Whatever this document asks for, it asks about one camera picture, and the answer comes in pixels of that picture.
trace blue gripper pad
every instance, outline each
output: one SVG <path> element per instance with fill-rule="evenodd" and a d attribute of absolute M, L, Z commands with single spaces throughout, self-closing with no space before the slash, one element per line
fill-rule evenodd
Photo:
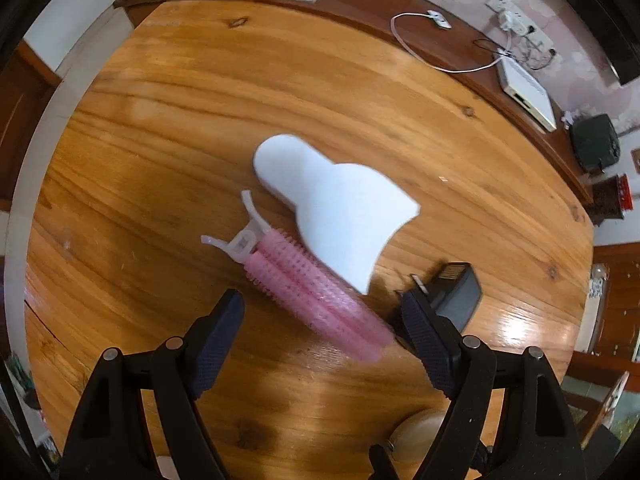
<path fill-rule="evenodd" d="M 430 313 L 426 312 L 426 309 L 431 307 L 428 302 L 425 305 L 421 304 L 425 302 L 426 300 L 419 301 L 412 292 L 404 293 L 400 301 L 402 322 L 431 384 L 443 391 L 449 399 L 453 399 L 459 389 L 455 380 L 454 356 L 450 351 L 450 345 L 447 348 L 447 344 L 440 338 L 434 326 L 434 323 L 440 323 L 438 316 L 433 310 Z"/>
<path fill-rule="evenodd" d="M 185 383 L 191 400 L 199 399 L 216 382 L 222 363 L 244 319 L 244 300 L 232 288 L 205 317 L 199 317 L 185 334 Z"/>

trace white plastic clip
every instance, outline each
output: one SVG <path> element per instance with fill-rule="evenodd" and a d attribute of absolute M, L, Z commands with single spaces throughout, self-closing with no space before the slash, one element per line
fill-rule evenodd
<path fill-rule="evenodd" d="M 266 220 L 256 211 L 254 202 L 251 199 L 251 191 L 245 189 L 240 195 L 244 208 L 249 213 L 249 218 L 251 219 L 245 228 L 229 243 L 205 235 L 200 237 L 200 241 L 203 244 L 213 245 L 214 247 L 222 249 L 233 261 L 244 265 L 249 254 L 251 254 L 258 242 L 262 240 L 266 232 L 271 229 L 271 226 L 267 224 Z"/>

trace white cable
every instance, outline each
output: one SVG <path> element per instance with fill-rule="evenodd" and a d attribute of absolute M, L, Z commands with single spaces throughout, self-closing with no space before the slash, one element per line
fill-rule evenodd
<path fill-rule="evenodd" d="M 432 65 L 431 63 L 427 63 L 423 58 L 421 58 L 418 54 L 416 54 L 414 50 L 409 45 L 406 44 L 406 41 L 400 37 L 400 34 L 398 34 L 398 30 L 396 29 L 396 19 L 399 18 L 400 16 L 422 16 L 424 18 L 429 18 L 429 19 L 431 19 L 431 17 L 428 14 L 423 14 L 422 12 L 401 12 L 400 14 L 396 14 L 394 17 L 391 18 L 391 22 L 389 23 L 389 26 L 391 28 L 391 33 L 394 35 L 396 40 L 398 40 L 398 43 L 400 43 L 402 47 L 409 54 L 414 56 L 415 59 L 420 60 L 424 64 L 429 65 L 431 68 L 440 70 L 441 72 L 446 72 L 447 74 L 466 74 L 470 72 L 478 72 L 480 70 L 484 70 L 485 68 L 491 68 L 492 66 L 496 65 L 502 57 L 507 56 L 507 54 L 510 53 L 511 51 L 511 31 L 507 30 L 506 31 L 507 47 L 505 48 L 505 53 L 500 54 L 500 56 L 498 56 L 497 59 L 495 59 L 493 62 L 489 63 L 488 65 L 479 66 L 478 68 L 471 68 L 469 70 L 448 70 L 447 68 L 435 66 L 435 65 Z"/>

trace power outlet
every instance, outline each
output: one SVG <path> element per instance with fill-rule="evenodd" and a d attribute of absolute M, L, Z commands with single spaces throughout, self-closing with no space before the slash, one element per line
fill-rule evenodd
<path fill-rule="evenodd" d="M 540 52 L 547 52 L 554 46 L 551 38 L 549 38 L 533 20 L 530 20 L 511 0 L 489 0 L 486 4 L 487 7 L 494 12 L 500 13 L 503 10 L 511 12 L 521 23 L 521 25 L 515 27 L 513 31 L 519 36 L 526 36 L 531 44 Z M 535 29 L 531 34 L 527 34 L 529 27 Z"/>

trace green container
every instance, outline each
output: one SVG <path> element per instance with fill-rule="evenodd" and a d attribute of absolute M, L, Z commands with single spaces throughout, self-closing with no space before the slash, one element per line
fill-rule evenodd
<path fill-rule="evenodd" d="M 570 133 L 575 156 L 587 173 L 599 173 L 620 160 L 620 142 L 607 114 L 577 121 Z"/>

